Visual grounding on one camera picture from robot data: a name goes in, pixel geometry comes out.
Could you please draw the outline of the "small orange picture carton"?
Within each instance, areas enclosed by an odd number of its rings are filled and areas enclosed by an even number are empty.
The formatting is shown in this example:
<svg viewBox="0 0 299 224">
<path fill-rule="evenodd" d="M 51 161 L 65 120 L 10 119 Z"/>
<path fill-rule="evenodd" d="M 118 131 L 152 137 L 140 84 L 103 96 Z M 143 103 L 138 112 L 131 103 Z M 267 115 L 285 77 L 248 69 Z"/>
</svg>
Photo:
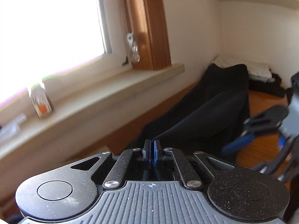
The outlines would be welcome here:
<svg viewBox="0 0 299 224">
<path fill-rule="evenodd" d="M 53 113 L 52 102 L 47 95 L 45 85 L 42 81 L 32 85 L 27 90 L 33 107 L 40 119 L 46 118 Z"/>
</svg>

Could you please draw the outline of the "brown wooden window frame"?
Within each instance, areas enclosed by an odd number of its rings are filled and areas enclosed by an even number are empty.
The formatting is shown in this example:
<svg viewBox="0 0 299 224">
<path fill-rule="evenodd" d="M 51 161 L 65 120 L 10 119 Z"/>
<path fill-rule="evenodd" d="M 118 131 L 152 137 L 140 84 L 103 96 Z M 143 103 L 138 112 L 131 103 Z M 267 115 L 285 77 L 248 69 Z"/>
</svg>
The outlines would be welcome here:
<svg viewBox="0 0 299 224">
<path fill-rule="evenodd" d="M 171 66 L 163 0 L 128 0 L 140 61 L 133 69 L 156 71 Z"/>
</svg>

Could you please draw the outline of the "clear plastic bag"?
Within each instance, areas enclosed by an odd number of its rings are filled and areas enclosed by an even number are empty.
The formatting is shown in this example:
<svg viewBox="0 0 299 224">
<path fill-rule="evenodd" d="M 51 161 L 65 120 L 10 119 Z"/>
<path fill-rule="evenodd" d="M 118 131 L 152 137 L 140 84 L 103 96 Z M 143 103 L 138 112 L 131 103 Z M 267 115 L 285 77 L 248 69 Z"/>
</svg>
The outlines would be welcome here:
<svg viewBox="0 0 299 224">
<path fill-rule="evenodd" d="M 1 128 L 0 133 L 1 144 L 5 143 L 6 141 L 14 137 L 16 134 L 18 134 L 20 131 L 20 125 L 24 123 L 26 120 L 26 116 L 24 114 L 20 114 L 16 118 L 11 120 L 9 123 L 7 123 L 5 126 L 3 126 Z"/>
</svg>

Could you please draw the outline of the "black Nike sweatpants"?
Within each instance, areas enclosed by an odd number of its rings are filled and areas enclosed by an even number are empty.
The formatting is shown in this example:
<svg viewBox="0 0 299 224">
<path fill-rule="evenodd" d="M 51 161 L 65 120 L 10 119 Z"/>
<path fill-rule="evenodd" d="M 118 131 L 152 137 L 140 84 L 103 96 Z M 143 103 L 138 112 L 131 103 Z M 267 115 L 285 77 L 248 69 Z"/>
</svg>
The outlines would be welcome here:
<svg viewBox="0 0 299 224">
<path fill-rule="evenodd" d="M 176 105 L 151 121 L 130 148 L 142 148 L 146 140 L 159 140 L 186 155 L 202 151 L 220 156 L 249 118 L 249 75 L 244 64 L 221 68 L 211 64 L 198 84 Z"/>
</svg>

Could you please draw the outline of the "black folded garment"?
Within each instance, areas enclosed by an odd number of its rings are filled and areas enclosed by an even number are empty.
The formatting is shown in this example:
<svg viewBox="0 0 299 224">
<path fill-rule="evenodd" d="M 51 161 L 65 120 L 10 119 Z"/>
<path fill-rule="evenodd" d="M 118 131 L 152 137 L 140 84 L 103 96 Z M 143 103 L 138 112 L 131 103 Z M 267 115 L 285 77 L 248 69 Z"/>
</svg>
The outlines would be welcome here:
<svg viewBox="0 0 299 224">
<path fill-rule="evenodd" d="M 262 82 L 249 79 L 249 90 L 258 91 L 279 98 L 284 98 L 286 90 L 281 86 L 282 79 L 278 74 L 272 74 L 272 82 Z"/>
</svg>

